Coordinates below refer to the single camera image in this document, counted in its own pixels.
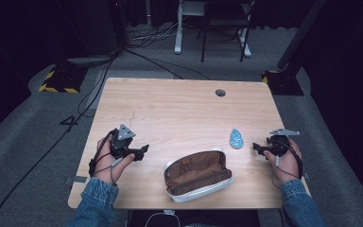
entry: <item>dark background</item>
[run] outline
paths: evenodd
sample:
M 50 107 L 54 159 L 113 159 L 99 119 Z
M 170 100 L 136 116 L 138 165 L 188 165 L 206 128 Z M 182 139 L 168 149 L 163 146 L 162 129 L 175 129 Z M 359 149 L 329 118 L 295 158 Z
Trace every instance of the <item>dark background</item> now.
M 135 9 L 130 5 L 133 2 L 128 2 L 125 11 Z M 155 18 L 169 9 L 172 12 L 175 2 L 167 8 L 159 0 L 152 1 L 155 26 L 174 20 L 172 13 Z M 260 1 L 251 26 L 299 27 L 314 1 L 280 2 Z M 112 8 L 114 3 L 106 4 Z M 78 12 L 70 1 L 60 4 L 78 25 L 76 30 L 89 29 L 77 23 Z M 144 18 L 144 9 L 139 11 L 137 16 Z M 145 23 L 130 17 L 128 20 Z M 65 62 L 65 58 L 88 54 L 55 1 L 0 1 L 0 122 L 29 97 L 27 84 L 37 72 L 49 64 Z M 289 65 L 307 72 L 311 96 L 363 184 L 363 1 L 327 1 Z

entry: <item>chair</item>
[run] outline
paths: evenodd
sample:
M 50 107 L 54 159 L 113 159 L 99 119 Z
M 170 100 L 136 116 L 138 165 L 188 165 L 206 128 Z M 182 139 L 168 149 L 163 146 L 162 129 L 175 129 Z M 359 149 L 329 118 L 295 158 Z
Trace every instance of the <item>chair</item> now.
M 202 30 L 204 33 L 202 40 L 201 62 L 204 62 L 207 30 L 209 28 L 236 30 L 233 35 L 233 39 L 237 37 L 239 29 L 246 29 L 245 39 L 240 56 L 240 61 L 243 61 L 244 50 L 247 45 L 247 39 L 249 37 L 250 31 L 249 16 L 253 6 L 250 8 L 249 12 L 246 13 L 241 3 L 241 0 L 207 0 L 207 3 L 204 6 L 202 25 L 199 29 L 199 35 Z

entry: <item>denim sleeve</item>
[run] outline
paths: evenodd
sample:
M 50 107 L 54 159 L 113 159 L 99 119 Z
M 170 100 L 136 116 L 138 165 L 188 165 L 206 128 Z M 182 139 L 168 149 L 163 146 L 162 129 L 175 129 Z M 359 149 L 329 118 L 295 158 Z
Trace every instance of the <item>denim sleeve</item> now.
M 283 206 L 296 226 L 326 226 L 312 198 L 308 196 L 300 180 L 282 184 Z
M 113 203 L 118 188 L 91 178 L 81 193 L 82 201 L 67 226 L 113 226 Z

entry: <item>table leg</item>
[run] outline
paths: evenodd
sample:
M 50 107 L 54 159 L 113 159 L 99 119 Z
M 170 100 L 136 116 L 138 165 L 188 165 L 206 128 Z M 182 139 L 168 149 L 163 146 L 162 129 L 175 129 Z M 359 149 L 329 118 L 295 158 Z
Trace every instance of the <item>table leg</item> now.
M 178 33 L 176 34 L 175 54 L 182 52 L 182 0 L 179 0 Z
M 242 48 L 244 46 L 244 41 L 245 41 L 245 38 L 246 38 L 246 32 L 247 32 L 247 30 L 244 28 L 244 29 L 240 30 L 239 33 L 238 33 L 238 39 L 240 40 Z M 244 56 L 246 56 L 247 58 L 251 57 L 251 51 L 250 51 L 248 43 L 246 44 L 246 49 L 244 49 Z

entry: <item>wooden table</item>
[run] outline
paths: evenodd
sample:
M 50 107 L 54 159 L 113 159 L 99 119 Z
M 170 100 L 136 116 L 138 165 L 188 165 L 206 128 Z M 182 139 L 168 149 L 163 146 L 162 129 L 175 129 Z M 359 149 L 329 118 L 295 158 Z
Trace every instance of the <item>wooden table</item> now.
M 222 89 L 225 96 L 217 96 Z M 108 79 L 78 167 L 88 176 L 96 142 L 120 124 L 136 133 L 130 148 L 149 144 L 141 162 L 132 163 L 117 182 L 114 204 L 124 209 L 261 209 L 282 206 L 272 184 L 272 168 L 252 142 L 265 145 L 269 132 L 284 125 L 269 88 L 262 82 Z M 236 127 L 244 147 L 229 145 Z M 185 155 L 223 148 L 234 183 L 209 196 L 175 203 L 166 194 L 164 165 Z M 73 185 L 69 206 L 76 208 L 85 184 Z

